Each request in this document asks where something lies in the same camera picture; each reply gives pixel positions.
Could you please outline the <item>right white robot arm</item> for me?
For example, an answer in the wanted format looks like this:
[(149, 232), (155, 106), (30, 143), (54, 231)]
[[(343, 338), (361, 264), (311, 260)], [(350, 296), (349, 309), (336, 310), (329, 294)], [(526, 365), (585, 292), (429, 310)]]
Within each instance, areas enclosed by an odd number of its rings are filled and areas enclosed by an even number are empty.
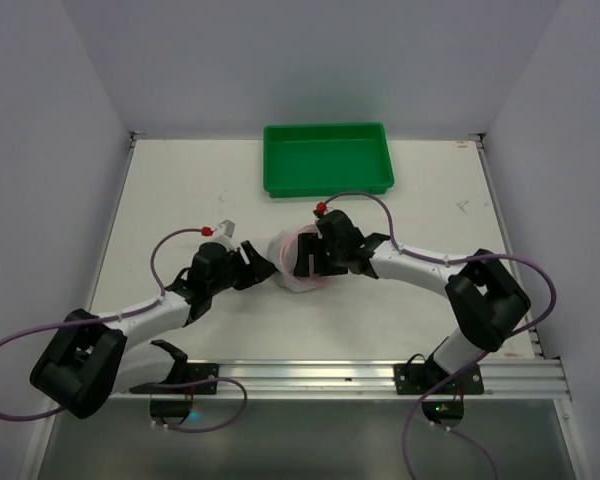
[(531, 307), (522, 287), (484, 249), (469, 261), (428, 251), (406, 253), (391, 236), (364, 235), (341, 210), (318, 214), (315, 227), (298, 235), (297, 278), (345, 274), (394, 280), (447, 299), (457, 328), (408, 375), (431, 387), (483, 353), (495, 352)]

